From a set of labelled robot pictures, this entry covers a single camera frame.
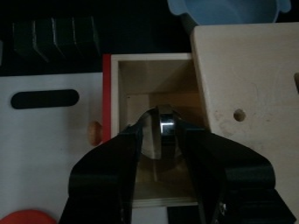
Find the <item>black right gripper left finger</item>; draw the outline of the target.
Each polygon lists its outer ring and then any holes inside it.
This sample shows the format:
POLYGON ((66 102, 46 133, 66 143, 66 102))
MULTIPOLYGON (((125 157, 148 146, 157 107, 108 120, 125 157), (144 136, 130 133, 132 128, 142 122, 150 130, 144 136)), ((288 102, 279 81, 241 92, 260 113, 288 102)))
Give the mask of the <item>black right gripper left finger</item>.
POLYGON ((73 165, 58 224, 130 224, 141 142, 141 125, 128 126, 73 165))

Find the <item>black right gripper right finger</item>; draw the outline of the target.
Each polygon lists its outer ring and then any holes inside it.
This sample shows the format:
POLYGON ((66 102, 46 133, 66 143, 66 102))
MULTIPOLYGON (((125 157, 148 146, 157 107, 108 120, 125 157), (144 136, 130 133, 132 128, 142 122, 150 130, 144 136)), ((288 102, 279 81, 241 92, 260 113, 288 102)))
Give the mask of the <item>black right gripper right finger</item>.
POLYGON ((184 120, 174 134, 186 162, 200 224, 295 224, 275 169, 247 146, 184 120))

